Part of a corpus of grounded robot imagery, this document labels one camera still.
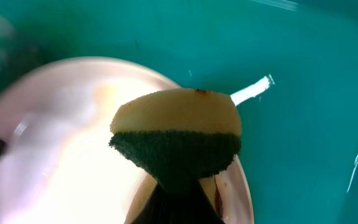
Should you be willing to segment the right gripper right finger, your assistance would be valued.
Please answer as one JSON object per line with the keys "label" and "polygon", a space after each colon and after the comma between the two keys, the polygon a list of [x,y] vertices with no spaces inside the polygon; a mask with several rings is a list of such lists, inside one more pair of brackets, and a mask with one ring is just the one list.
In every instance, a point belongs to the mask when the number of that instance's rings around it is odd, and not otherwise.
{"label": "right gripper right finger", "polygon": [[187,196],[186,222],[188,224],[223,224],[221,218],[214,211],[201,184],[198,181],[191,183]]}

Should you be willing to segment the green and yellow sponge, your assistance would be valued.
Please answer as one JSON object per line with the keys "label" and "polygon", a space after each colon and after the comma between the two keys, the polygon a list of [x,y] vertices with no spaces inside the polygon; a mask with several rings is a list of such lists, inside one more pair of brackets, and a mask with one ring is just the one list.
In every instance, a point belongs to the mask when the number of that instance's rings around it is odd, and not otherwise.
{"label": "green and yellow sponge", "polygon": [[241,119],[229,95],[177,88],[157,91],[122,105],[111,125],[109,145],[145,170],[126,215],[131,223],[157,184],[170,196],[170,222],[187,223],[187,196],[198,181],[224,221],[217,175],[241,150]]}

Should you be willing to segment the white plate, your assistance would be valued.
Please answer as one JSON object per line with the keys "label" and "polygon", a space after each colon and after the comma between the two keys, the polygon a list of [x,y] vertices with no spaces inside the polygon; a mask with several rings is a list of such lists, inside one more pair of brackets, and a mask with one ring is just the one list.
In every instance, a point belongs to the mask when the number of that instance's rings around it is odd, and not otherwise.
{"label": "white plate", "polygon": [[[181,88],[118,59],[74,58],[40,67],[0,96],[0,223],[127,223],[145,170],[111,148],[124,104]],[[224,223],[253,223],[238,155],[216,177]]]}

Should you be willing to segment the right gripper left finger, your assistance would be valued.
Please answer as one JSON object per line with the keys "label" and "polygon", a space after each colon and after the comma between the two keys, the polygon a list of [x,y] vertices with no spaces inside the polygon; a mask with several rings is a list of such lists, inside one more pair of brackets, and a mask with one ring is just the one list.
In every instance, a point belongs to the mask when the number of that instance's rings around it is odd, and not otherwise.
{"label": "right gripper left finger", "polygon": [[170,222],[170,196],[157,184],[145,206],[131,224],[168,224]]}

